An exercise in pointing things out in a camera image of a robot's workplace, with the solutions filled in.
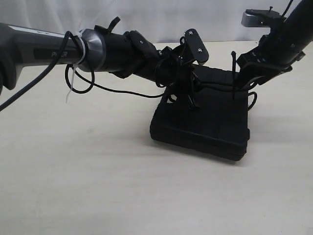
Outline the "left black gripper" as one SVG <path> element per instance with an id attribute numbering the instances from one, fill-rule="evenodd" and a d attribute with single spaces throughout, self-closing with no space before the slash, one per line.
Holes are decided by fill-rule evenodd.
<path id="1" fill-rule="evenodd" d="M 159 98 L 165 95 L 187 96 L 187 105 L 190 110 L 196 110 L 196 93 L 202 90 L 199 77 L 195 73 L 196 56 L 192 54 L 189 44 L 180 44 L 175 48 L 169 46 L 156 49 L 154 52 L 154 83 L 163 88 Z"/>

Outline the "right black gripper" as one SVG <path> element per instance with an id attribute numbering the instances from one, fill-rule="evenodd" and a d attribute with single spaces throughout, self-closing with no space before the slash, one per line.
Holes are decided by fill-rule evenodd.
<path id="1" fill-rule="evenodd" d="M 254 82 L 257 85 L 263 85 L 271 79 L 293 70 L 291 63 L 280 65 L 262 49 L 266 37 L 262 36 L 257 47 L 238 57 L 237 64 L 240 71 L 236 78 L 236 88 L 242 89 Z"/>

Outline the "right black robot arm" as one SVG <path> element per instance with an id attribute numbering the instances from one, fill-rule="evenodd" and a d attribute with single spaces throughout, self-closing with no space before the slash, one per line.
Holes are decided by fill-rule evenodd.
<path id="1" fill-rule="evenodd" d="M 304 56 L 304 48 L 313 40 L 313 2 L 302 0 L 288 17 L 272 9 L 244 11 L 241 24 L 250 28 L 269 28 L 257 47 L 241 54 L 235 86 L 258 85 L 292 71 L 293 63 Z"/>

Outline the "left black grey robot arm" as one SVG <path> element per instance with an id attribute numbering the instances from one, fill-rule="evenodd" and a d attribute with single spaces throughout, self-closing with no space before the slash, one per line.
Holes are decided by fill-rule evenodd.
<path id="1" fill-rule="evenodd" d="M 176 48 L 156 49 L 136 30 L 123 34 L 113 33 L 119 22 L 115 18 L 109 27 L 99 25 L 77 33 L 58 34 L 48 31 L 2 23 L 0 25 L 0 86 L 12 90 L 16 87 L 25 67 L 44 66 L 45 70 L 24 88 L 1 104 L 7 108 L 45 78 L 56 65 L 65 65 L 67 71 L 77 75 L 89 72 L 89 87 L 95 86 L 97 72 L 109 72 L 119 78 L 137 75 L 153 81 L 158 87 L 172 87 L 176 96 L 187 98 L 195 107 L 195 93 L 200 88 L 193 62 L 198 61 L 196 51 L 187 58 L 185 52 L 192 42 L 183 36 Z"/>

